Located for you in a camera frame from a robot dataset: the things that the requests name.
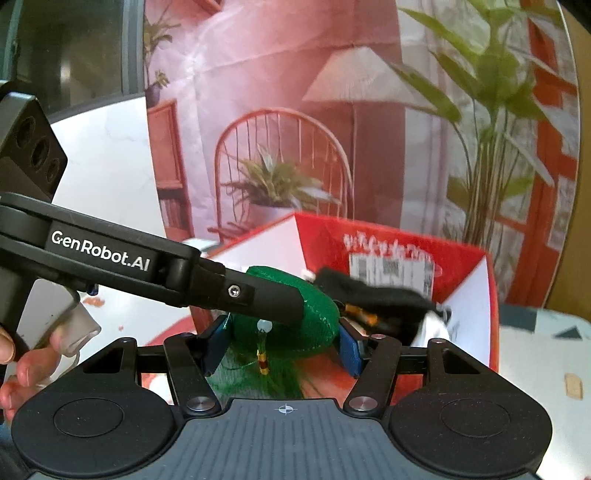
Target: printed backdrop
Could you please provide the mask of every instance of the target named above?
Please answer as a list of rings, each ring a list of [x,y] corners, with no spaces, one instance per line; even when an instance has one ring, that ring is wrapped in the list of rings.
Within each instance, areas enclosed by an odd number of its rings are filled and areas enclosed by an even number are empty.
[[[579,156],[554,0],[147,0],[144,44],[170,238],[308,210],[485,248],[544,304]]]

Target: bookshelf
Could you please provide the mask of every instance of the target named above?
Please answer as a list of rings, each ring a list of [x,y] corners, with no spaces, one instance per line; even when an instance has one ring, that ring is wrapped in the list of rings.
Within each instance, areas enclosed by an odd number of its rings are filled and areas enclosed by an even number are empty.
[[[164,229],[168,238],[182,242],[194,234],[177,119],[175,99],[148,108],[150,149]]]

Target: window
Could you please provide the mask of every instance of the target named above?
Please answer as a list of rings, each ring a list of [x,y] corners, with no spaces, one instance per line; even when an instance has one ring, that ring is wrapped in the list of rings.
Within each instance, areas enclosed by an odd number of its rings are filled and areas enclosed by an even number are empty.
[[[138,93],[143,85],[130,77],[142,71],[142,13],[138,0],[4,2],[2,77],[36,95],[49,116]]]

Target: blue gripper pad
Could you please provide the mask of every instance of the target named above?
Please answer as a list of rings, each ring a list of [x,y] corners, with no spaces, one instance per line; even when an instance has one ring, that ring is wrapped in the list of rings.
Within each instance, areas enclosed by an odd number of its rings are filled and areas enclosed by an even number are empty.
[[[230,317],[227,316],[209,338],[207,354],[202,360],[202,370],[206,375],[212,375],[216,371],[230,346],[232,341],[230,321]]]
[[[357,378],[361,375],[362,369],[359,345],[357,341],[347,333],[347,330],[345,330],[345,328],[342,325],[339,326],[339,335],[340,361],[343,363],[343,366],[345,367],[345,370],[347,370],[347,373],[351,375],[351,377]]]

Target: red chair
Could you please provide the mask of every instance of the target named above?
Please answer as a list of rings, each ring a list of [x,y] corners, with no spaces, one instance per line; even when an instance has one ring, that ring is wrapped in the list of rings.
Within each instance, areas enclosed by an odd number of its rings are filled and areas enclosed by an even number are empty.
[[[217,225],[207,230],[224,243],[254,227],[244,192],[224,185],[243,180],[239,160],[259,160],[257,145],[277,161],[291,161],[301,173],[322,181],[340,204],[317,201],[316,213],[346,218],[353,191],[349,163],[335,135],[318,120],[287,108],[264,108],[233,121],[222,133],[215,154]]]

